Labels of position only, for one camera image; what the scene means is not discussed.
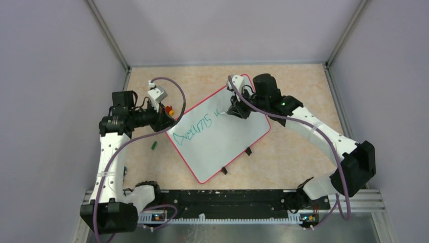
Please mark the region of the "pink framed whiteboard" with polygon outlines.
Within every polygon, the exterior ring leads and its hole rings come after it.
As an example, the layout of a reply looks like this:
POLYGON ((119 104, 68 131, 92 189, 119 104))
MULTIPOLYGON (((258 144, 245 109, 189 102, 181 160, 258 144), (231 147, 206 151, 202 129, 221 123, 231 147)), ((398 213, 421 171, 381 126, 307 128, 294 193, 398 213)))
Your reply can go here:
POLYGON ((266 135, 271 125, 261 113, 240 119, 219 115, 231 105, 232 92, 223 86, 185 112, 167 137, 195 179, 204 184, 246 148, 266 135))

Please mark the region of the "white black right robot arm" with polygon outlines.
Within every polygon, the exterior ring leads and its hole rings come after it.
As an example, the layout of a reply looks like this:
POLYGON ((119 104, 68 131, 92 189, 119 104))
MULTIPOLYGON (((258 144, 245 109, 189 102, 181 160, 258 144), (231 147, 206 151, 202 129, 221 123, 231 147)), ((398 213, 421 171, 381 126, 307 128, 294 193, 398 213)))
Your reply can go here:
POLYGON ((317 199, 341 194, 353 197, 376 174, 375 147, 369 141, 357 142, 316 118, 301 101, 282 95, 276 79, 268 73, 253 78, 248 90, 241 75, 230 75, 227 89, 233 92, 226 112, 241 119, 258 112, 283 127, 294 130, 322 151, 336 166, 332 173, 306 180, 298 187, 298 205, 311 208, 317 199))

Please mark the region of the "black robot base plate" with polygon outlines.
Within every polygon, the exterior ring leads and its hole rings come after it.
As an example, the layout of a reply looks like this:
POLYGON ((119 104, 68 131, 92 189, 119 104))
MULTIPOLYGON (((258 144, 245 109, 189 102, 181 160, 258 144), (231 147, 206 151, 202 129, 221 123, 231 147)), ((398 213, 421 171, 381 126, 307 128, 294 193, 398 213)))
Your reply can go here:
POLYGON ((295 190, 162 190, 148 207, 162 206, 166 217, 177 212, 178 218, 269 219, 287 218, 291 214, 329 210, 327 196, 298 205, 295 190))

